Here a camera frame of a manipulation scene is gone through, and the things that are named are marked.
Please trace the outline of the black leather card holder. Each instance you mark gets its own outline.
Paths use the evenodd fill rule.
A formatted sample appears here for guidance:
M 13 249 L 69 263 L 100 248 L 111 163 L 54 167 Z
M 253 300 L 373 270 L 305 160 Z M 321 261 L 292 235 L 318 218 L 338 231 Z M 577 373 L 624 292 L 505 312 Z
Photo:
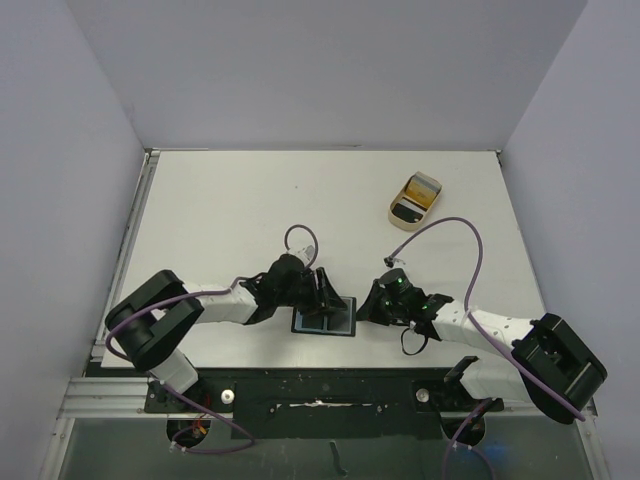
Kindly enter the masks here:
M 301 314 L 293 310 L 291 332 L 295 334 L 354 337 L 356 334 L 355 297 L 342 297 L 347 308 L 326 314 Z

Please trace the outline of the white edged credit card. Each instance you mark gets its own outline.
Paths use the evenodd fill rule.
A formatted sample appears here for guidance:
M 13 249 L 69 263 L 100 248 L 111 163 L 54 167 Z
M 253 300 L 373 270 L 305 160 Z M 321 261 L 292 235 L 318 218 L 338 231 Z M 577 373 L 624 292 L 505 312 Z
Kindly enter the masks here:
M 302 315 L 296 314 L 293 330 L 296 332 L 322 332 L 326 327 L 326 318 L 323 314 Z

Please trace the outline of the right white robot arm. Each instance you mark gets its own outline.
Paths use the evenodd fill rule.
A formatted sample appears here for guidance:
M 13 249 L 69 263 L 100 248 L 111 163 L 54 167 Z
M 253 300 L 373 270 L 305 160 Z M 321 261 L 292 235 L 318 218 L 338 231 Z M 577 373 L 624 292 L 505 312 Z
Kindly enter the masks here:
M 505 369 L 475 362 L 447 381 L 446 399 L 459 409 L 501 398 L 531 403 L 570 424 L 607 378 L 602 362 L 561 317 L 524 319 L 474 309 L 448 295 L 425 293 L 401 268 L 374 280 L 356 317 L 503 357 Z

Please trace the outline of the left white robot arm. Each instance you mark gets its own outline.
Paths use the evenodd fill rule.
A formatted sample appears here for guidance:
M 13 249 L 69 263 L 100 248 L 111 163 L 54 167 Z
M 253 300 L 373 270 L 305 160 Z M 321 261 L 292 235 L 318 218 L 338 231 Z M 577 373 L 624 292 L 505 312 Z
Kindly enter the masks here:
M 154 274 L 114 307 L 104 320 L 105 348 L 168 388 L 180 410 L 200 405 L 204 387 L 196 368 L 179 350 L 198 323 L 254 325 L 281 307 L 324 320 L 352 313 L 322 267 L 313 269 L 302 252 L 282 254 L 267 271 L 238 277 L 225 288 L 190 288 L 171 270 Z

